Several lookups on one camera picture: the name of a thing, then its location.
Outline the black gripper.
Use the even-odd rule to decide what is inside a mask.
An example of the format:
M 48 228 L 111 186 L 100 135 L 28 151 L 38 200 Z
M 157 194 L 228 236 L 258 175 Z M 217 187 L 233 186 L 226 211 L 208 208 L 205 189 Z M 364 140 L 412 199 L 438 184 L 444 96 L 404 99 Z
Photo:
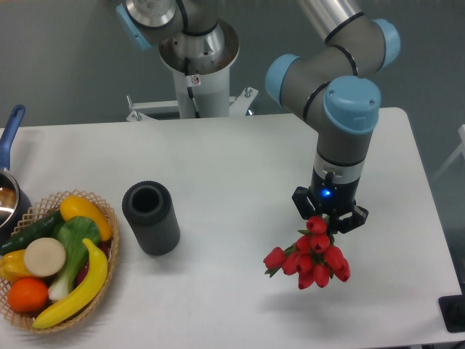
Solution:
M 315 169 L 312 172 L 312 181 L 309 189 L 297 187 L 292 195 L 292 200 L 304 220 L 308 220 L 315 213 L 338 216 L 331 222 L 332 233 L 348 233 L 364 225 L 368 218 L 368 210 L 355 206 L 355 195 L 359 180 L 349 183 L 326 184 Z

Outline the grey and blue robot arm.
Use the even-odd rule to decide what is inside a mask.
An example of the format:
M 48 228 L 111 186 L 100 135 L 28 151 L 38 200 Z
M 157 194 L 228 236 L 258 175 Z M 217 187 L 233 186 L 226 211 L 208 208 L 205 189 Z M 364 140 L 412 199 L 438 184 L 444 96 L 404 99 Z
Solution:
M 386 20 L 369 20 L 356 1 L 299 6 L 325 49 L 311 59 L 280 56 L 267 71 L 265 89 L 318 134 L 310 186 L 292 197 L 299 214 L 325 214 L 330 233 L 347 233 L 368 217 L 355 200 L 381 105 L 368 77 L 397 58 L 400 36 Z M 215 1 L 122 1 L 116 13 L 132 41 L 157 48 L 171 69 L 182 118 L 232 114 L 229 69 L 238 37 L 219 18 Z

